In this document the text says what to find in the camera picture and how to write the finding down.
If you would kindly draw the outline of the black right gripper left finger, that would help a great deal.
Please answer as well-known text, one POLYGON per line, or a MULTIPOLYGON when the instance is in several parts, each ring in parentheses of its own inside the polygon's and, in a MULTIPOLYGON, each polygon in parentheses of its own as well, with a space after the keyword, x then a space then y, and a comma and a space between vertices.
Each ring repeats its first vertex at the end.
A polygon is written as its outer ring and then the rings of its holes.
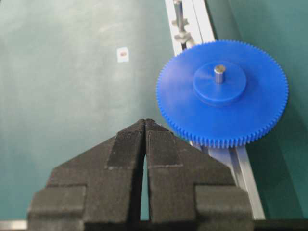
POLYGON ((131 231, 141 214, 145 120, 55 167, 33 196, 30 231, 131 231))

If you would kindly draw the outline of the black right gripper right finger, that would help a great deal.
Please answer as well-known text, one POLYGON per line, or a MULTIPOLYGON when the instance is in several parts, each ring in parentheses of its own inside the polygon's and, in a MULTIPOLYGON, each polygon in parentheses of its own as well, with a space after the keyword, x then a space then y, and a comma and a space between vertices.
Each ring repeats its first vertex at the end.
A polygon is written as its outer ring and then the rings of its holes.
POLYGON ((155 231, 252 231, 247 192, 230 169, 145 121, 150 223, 155 231))

